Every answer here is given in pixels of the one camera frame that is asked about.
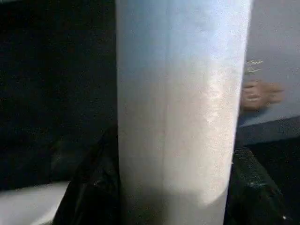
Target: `hand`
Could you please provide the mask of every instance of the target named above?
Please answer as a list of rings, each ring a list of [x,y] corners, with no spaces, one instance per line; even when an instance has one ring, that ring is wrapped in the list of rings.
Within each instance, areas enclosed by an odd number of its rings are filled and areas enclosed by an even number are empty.
[[[282,100],[283,89],[279,84],[253,80],[244,84],[240,106],[244,111],[257,111]]]

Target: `finger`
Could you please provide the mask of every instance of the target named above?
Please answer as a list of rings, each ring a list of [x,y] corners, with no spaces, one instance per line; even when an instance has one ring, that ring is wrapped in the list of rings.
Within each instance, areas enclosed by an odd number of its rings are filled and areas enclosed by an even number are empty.
[[[258,84],[259,80],[251,80],[244,83],[243,88],[252,88]]]
[[[275,103],[280,103],[284,99],[283,95],[281,93],[274,93],[271,94],[270,96],[270,103],[275,104]]]
[[[269,92],[282,92],[284,89],[279,83],[267,83]]]

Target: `gray surface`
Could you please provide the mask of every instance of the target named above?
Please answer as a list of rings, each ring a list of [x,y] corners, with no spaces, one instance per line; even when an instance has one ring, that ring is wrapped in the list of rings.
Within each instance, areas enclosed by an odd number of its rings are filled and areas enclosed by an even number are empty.
[[[247,58],[262,59],[250,78],[279,82],[285,101],[249,118],[244,126],[300,115],[300,1],[255,0]]]

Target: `white tube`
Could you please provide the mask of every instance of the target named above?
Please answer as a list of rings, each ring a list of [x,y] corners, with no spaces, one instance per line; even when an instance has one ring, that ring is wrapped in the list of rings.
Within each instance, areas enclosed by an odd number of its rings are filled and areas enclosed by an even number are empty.
[[[250,8],[117,0],[125,224],[223,224]]]

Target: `white cylinder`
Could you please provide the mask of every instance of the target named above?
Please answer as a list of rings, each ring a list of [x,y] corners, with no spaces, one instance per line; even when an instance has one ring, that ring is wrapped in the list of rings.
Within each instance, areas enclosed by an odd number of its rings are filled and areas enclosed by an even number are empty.
[[[125,224],[223,224],[250,8],[117,0]]]

